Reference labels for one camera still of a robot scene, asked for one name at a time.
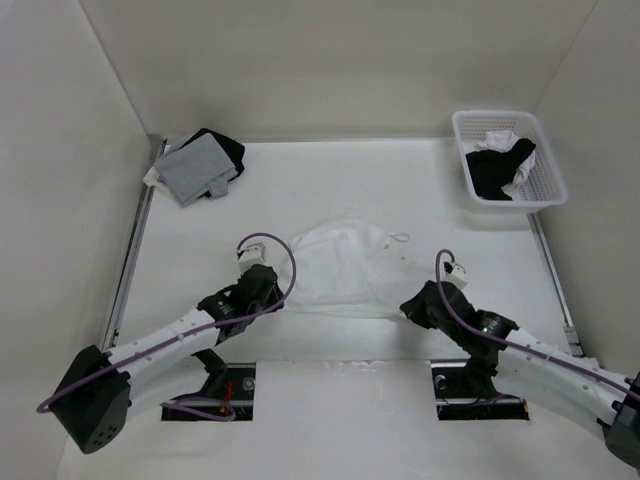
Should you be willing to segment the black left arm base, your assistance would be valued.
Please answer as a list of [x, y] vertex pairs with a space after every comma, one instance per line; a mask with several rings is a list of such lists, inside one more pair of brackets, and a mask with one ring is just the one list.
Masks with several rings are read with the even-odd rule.
[[257, 365], [212, 357], [215, 370], [201, 389], [162, 406], [163, 422], [248, 422], [253, 420]]

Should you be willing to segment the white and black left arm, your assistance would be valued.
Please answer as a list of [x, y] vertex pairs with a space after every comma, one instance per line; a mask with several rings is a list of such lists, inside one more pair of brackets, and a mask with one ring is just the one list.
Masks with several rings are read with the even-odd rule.
[[105, 351], [95, 345], [81, 350], [47, 406], [79, 450], [93, 454], [148, 407], [219, 395], [228, 367], [215, 347], [283, 304], [274, 269], [253, 265], [235, 284], [144, 338]]

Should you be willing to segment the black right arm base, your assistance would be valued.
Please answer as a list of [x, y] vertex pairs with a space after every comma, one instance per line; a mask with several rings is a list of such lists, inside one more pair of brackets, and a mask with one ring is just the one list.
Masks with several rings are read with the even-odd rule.
[[524, 399], [499, 393], [470, 359], [430, 363], [440, 421], [529, 421]]

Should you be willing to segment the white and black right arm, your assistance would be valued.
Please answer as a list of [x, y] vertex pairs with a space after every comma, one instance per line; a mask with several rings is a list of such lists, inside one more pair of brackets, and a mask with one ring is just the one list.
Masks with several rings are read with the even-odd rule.
[[400, 310], [468, 354], [463, 380], [471, 393], [534, 403], [592, 433], [623, 463], [639, 466], [637, 377], [606, 371], [536, 339], [507, 317], [475, 309], [450, 282], [427, 281]]

